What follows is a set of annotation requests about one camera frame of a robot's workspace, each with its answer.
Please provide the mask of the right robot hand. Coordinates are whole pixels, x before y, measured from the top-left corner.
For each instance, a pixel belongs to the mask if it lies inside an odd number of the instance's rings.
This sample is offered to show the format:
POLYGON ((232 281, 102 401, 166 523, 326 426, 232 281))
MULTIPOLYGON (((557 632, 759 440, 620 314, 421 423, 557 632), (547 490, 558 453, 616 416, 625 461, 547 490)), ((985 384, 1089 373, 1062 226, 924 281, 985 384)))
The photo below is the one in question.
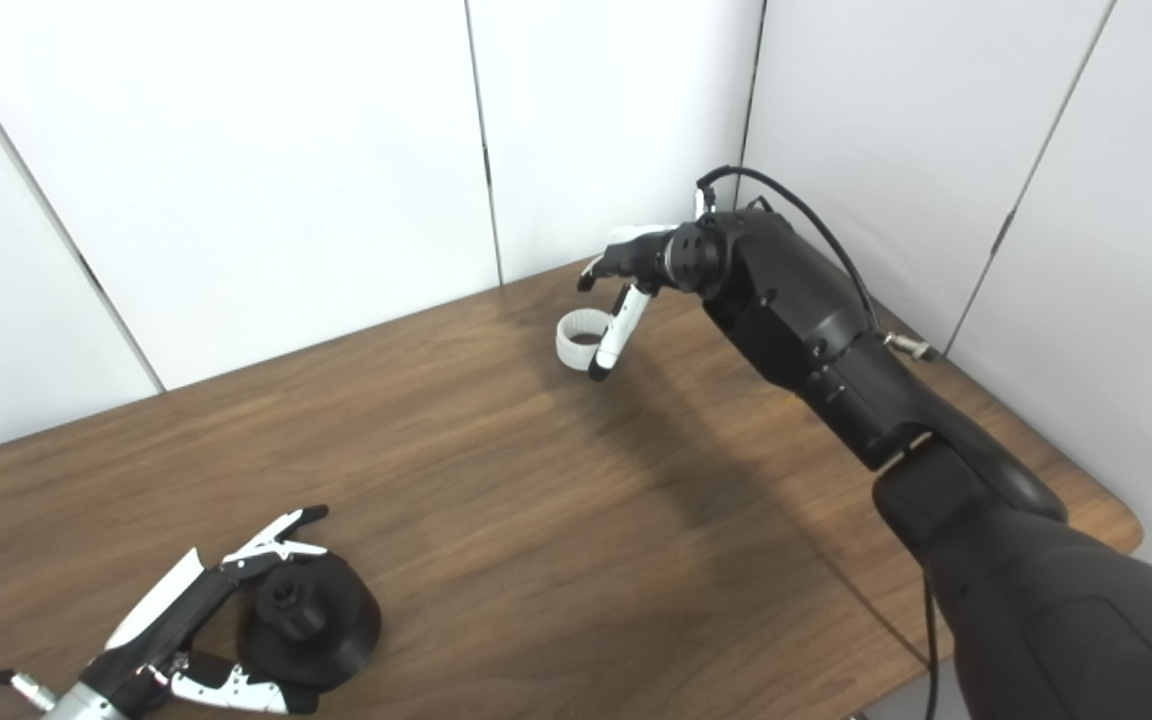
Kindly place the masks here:
POLYGON ((605 278, 623 276, 626 286, 608 313, 579 306, 559 319, 559 361, 586 372, 594 382, 602 382, 612 373, 649 302, 660 288, 675 287, 659 268, 675 229, 675 225, 626 225, 609 232, 612 243, 581 270, 576 291, 591 291, 605 278))

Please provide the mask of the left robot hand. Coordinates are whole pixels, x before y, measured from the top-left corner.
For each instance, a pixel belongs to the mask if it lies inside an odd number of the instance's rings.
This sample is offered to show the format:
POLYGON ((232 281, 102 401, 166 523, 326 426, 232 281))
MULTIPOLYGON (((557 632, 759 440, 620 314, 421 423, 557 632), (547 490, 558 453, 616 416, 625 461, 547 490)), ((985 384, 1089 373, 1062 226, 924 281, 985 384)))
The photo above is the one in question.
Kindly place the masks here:
POLYGON ((145 719, 169 698, 262 714, 314 714, 317 694, 255 674, 237 661, 206 659, 192 652, 192 642, 243 584, 293 560, 325 555, 326 548, 291 536, 328 514, 325 505, 287 511, 219 564, 202 564, 198 551, 189 550, 128 612, 100 655, 46 717, 145 719))

